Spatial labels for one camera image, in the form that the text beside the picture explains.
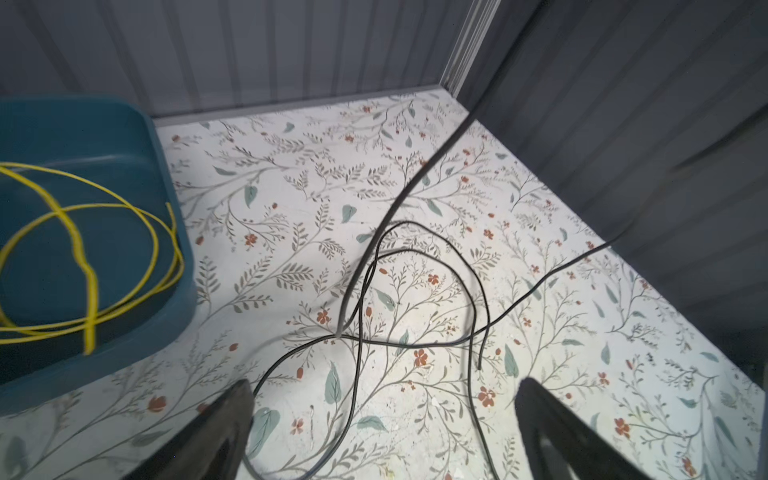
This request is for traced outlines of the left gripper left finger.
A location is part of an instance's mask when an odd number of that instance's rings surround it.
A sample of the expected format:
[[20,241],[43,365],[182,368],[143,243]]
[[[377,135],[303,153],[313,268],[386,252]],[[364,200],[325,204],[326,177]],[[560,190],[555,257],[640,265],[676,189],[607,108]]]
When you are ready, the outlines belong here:
[[233,479],[242,461],[254,400],[239,380],[178,432],[127,479]]

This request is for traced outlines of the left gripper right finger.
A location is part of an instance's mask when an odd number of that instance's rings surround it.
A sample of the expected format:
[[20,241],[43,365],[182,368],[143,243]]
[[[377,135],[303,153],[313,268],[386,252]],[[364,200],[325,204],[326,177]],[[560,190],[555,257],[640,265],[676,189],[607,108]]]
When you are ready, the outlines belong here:
[[535,479],[648,477],[533,378],[520,383],[515,412]]

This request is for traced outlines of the teal plastic tray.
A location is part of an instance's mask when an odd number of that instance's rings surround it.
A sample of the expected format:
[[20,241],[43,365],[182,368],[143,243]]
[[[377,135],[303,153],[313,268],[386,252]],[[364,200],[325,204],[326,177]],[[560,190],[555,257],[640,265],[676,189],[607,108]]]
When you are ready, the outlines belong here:
[[194,256],[151,119],[117,99],[1,102],[1,411],[168,346],[195,310]]

